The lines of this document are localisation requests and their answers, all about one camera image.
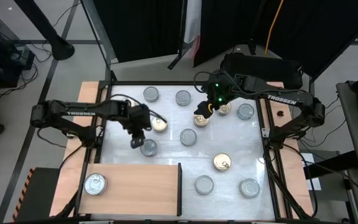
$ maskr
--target table leg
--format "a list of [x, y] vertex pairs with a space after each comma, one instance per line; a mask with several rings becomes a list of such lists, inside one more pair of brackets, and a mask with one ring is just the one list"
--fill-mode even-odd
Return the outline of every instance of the table leg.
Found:
[[[358, 158], [355, 151], [350, 151], [339, 156], [326, 159], [325, 161], [309, 165], [308, 168], [310, 170], [311, 178], [320, 177], [322, 175], [331, 173], [330, 171], [323, 169], [318, 165], [334, 171], [342, 171], [350, 168], [358, 168]], [[303, 168], [303, 172], [305, 172], [306, 179], [310, 179], [306, 167]]]

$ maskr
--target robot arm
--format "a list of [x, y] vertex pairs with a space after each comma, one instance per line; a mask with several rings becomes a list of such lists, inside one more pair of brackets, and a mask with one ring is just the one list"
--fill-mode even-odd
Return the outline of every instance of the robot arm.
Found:
[[62, 116], [97, 116], [118, 121], [132, 135], [131, 147], [143, 145], [143, 129], [150, 131], [150, 110], [146, 105], [130, 107], [127, 101], [108, 100], [101, 103], [69, 103], [45, 101], [32, 107], [30, 123], [36, 128], [54, 127], [63, 134], [78, 136], [86, 147], [95, 147], [96, 128], [82, 127]]
[[324, 124], [325, 106], [313, 95], [302, 90], [286, 90], [268, 85], [264, 80], [249, 75], [236, 74], [234, 77], [220, 71], [210, 75], [201, 87], [207, 94], [207, 101], [198, 105], [195, 114], [209, 118], [213, 110], [235, 100], [238, 97], [248, 100], [268, 99], [299, 107], [301, 114], [281, 127], [271, 127], [269, 142], [274, 148], [283, 148], [284, 140], [289, 136], [303, 137], [307, 127]]

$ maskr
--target metal stand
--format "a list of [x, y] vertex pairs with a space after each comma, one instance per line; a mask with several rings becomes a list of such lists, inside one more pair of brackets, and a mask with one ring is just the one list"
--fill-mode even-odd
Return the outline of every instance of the metal stand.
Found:
[[73, 56], [74, 47], [56, 33], [56, 30], [34, 0], [15, 0], [15, 3], [22, 9], [43, 37], [49, 41], [54, 59], [65, 60]]
[[[320, 177], [322, 175], [326, 175], [331, 173], [330, 171], [321, 168], [320, 166], [326, 167], [333, 171], [342, 171], [351, 168], [358, 168], [358, 158], [355, 151], [350, 151], [339, 156], [326, 159], [325, 161], [317, 162], [315, 164], [309, 165], [310, 177]], [[307, 174], [306, 167], [303, 168], [303, 172], [305, 172], [306, 179], [310, 179]]]

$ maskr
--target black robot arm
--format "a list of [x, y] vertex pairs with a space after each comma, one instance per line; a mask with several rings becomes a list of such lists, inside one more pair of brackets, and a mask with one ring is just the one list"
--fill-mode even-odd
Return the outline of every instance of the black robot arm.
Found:
[[30, 123], [36, 128], [53, 127], [63, 134], [78, 136], [86, 147], [96, 147], [96, 128], [80, 126], [62, 116], [97, 116], [118, 121], [132, 135], [131, 147], [143, 145], [143, 129], [150, 131], [150, 110], [146, 105], [129, 106], [127, 101], [108, 100], [101, 103], [69, 103], [45, 101], [32, 107]]
[[287, 137], [303, 137], [303, 130], [307, 127], [315, 128], [324, 124], [325, 106], [312, 94], [303, 90], [286, 90], [271, 86], [257, 77], [239, 74], [232, 77], [224, 71], [219, 71], [209, 76], [201, 91], [207, 94], [208, 100], [198, 105], [195, 114], [201, 114], [205, 118], [209, 118], [213, 110], [218, 110], [220, 106], [238, 97], [249, 100], [269, 99], [299, 107], [299, 116], [281, 127], [270, 128], [268, 140], [274, 148], [283, 148]]

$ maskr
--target gray floor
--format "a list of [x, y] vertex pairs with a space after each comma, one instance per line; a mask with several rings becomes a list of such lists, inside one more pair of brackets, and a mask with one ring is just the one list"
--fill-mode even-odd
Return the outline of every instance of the gray floor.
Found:
[[[73, 4], [73, 0], [37, 0], [41, 10], [55, 23], [56, 19]], [[67, 21], [67, 16], [62, 17], [56, 29], [59, 34]], [[44, 39], [37, 29], [31, 24], [13, 0], [0, 1], [0, 18], [21, 39]], [[93, 40], [89, 24], [86, 21], [81, 7], [76, 9], [71, 23], [67, 39]], [[47, 55], [32, 46], [29, 46], [39, 56]], [[248, 54], [247, 47], [240, 46], [240, 51]], [[76, 101], [81, 82], [102, 80], [105, 74], [105, 66], [97, 45], [75, 45], [76, 52], [72, 58], [57, 63], [53, 80], [48, 91], [47, 99], [59, 99], [63, 101]], [[262, 55], [263, 49], [258, 47], [257, 54]], [[191, 80], [196, 71], [213, 71], [219, 67], [223, 54], [192, 68], [190, 58], [184, 58], [173, 70], [166, 67], [175, 58], [173, 56], [141, 60], [138, 62], [120, 63], [112, 68], [119, 80]], [[25, 135], [29, 128], [29, 116], [31, 106], [37, 103], [45, 79], [50, 71], [52, 59], [44, 63], [35, 63], [39, 69], [39, 77], [21, 91], [0, 99], [0, 122], [5, 125], [5, 132], [0, 135], [0, 204], [5, 194], [6, 187], [12, 175], [17, 157], [21, 151]], [[358, 80], [358, 46], [350, 46], [317, 80], [315, 83], [316, 96], [325, 104], [336, 99], [335, 84], [346, 80]], [[341, 108], [337, 108], [326, 119], [326, 124], [314, 132], [317, 142], [321, 142], [324, 136], [336, 128], [344, 119]], [[53, 142], [65, 144], [64, 136], [54, 129], [45, 129], [42, 135]], [[317, 147], [320, 150], [347, 152], [352, 150], [350, 135], [346, 125], [332, 133], [326, 142]], [[32, 167], [58, 167], [62, 161], [63, 150], [51, 146], [34, 136], [24, 162], [22, 172], [17, 181], [16, 189], [6, 213], [5, 222], [11, 221], [11, 217], [19, 198], [28, 170]], [[347, 216], [346, 208], [342, 202], [319, 201], [318, 217], [326, 221], [339, 221]]]

